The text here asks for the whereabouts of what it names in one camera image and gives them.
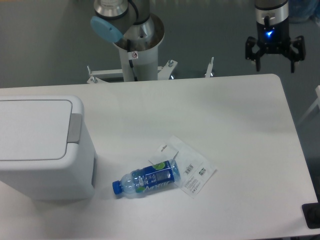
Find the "silver robot arm base joint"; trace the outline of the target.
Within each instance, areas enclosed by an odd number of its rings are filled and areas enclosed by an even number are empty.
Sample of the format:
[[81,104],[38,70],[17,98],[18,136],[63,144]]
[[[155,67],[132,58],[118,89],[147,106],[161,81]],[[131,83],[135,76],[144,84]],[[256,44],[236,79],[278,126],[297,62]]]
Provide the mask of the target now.
[[128,52],[157,47],[165,36],[161,19],[151,13],[149,0],[95,0],[93,31]]

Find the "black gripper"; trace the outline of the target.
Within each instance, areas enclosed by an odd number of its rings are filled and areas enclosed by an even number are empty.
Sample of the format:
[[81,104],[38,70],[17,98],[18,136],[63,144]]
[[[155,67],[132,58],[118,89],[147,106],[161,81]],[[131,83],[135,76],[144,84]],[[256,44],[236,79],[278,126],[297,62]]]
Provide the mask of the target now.
[[249,36],[245,42],[245,58],[255,62],[256,71],[261,70],[261,57],[264,54],[280,54],[290,60],[290,72],[295,72],[295,64],[306,57],[305,38],[299,35],[294,39],[289,35],[289,19],[266,27],[256,23],[258,39]]

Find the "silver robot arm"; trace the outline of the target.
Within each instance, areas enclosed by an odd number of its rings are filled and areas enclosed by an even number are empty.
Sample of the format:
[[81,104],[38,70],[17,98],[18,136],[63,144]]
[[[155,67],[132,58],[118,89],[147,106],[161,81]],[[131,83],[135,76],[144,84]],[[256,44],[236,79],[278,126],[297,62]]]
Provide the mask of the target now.
[[289,2],[287,0],[256,0],[254,2],[257,38],[249,36],[245,42],[245,58],[261,69],[261,57],[282,55],[290,60],[290,71],[306,57],[304,36],[290,38]]

